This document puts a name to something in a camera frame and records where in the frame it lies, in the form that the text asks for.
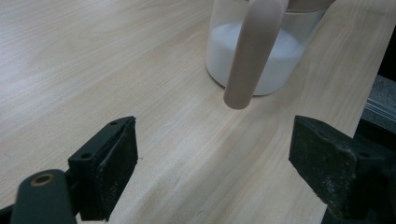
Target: screw hole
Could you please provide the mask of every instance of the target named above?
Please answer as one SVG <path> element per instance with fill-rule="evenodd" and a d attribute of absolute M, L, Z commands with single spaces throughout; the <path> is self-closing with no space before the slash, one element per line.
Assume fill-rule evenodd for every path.
<path fill-rule="evenodd" d="M 32 182 L 30 182 L 30 185 L 32 185 L 33 187 L 40 187 L 46 185 L 52 181 L 53 177 L 54 176 L 51 174 L 40 175 L 34 178 Z"/>
<path fill-rule="evenodd" d="M 359 153 L 359 155 L 361 155 L 363 157 L 370 157 L 370 154 L 368 154 L 366 152 L 361 152 L 361 153 Z"/>
<path fill-rule="evenodd" d="M 84 153 L 84 154 L 81 155 L 81 158 L 86 160 L 86 159 L 89 159 L 91 156 L 92 156 L 91 153 Z"/>

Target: cylindrical handle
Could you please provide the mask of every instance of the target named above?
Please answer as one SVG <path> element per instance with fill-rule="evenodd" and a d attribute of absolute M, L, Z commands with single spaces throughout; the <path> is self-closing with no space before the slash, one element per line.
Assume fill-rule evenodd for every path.
<path fill-rule="evenodd" d="M 250 0 L 224 92 L 230 108 L 248 106 L 276 41 L 289 0 Z"/>

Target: mug handle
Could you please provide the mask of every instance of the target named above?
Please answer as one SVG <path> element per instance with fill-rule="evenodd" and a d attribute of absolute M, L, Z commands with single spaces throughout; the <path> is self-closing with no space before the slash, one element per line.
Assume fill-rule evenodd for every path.
<path fill-rule="evenodd" d="M 289 0 L 250 0 L 233 56 L 224 102 L 243 109 L 262 75 L 276 41 Z"/>

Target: wooden table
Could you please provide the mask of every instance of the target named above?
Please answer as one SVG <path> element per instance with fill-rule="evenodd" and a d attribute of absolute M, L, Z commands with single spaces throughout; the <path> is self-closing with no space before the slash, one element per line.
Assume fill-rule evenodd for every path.
<path fill-rule="evenodd" d="M 110 223 L 319 223 L 288 161 L 296 114 L 353 135 L 396 1 L 337 0 L 288 84 L 236 111 L 205 70 L 210 0 L 0 3 L 0 205 L 113 119 L 139 161 Z"/>

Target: white powder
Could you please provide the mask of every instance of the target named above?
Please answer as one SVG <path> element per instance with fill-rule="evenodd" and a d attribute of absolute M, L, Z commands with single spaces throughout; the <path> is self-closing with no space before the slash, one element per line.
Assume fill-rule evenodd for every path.
<path fill-rule="evenodd" d="M 230 75 L 241 26 L 242 22 L 221 25 L 213 29 L 209 37 L 206 68 L 223 86 L 227 84 Z M 292 35 L 280 30 L 254 94 L 265 95 L 279 90 L 288 80 L 303 50 Z"/>

